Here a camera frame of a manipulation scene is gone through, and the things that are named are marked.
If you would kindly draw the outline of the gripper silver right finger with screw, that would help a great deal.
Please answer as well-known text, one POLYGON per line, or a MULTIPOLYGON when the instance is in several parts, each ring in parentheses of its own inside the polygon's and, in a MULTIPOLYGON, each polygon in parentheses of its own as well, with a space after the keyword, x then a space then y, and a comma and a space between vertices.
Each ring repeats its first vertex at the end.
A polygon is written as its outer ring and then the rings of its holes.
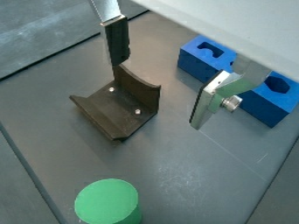
POLYGON ((233 72, 221 70, 201 88, 191 112, 191 126, 198 130, 221 108, 233 112, 242 103, 240 94, 257 88, 270 73, 269 67, 240 54, 233 72))

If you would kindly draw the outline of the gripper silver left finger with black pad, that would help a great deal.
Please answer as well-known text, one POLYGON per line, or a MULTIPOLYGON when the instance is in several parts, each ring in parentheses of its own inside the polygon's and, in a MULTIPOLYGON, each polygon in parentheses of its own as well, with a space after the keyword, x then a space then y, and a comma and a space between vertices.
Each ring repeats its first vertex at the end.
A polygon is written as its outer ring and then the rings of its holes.
POLYGON ((115 67, 130 58, 127 16, 122 14, 118 0, 89 0, 107 36, 111 65, 115 67))

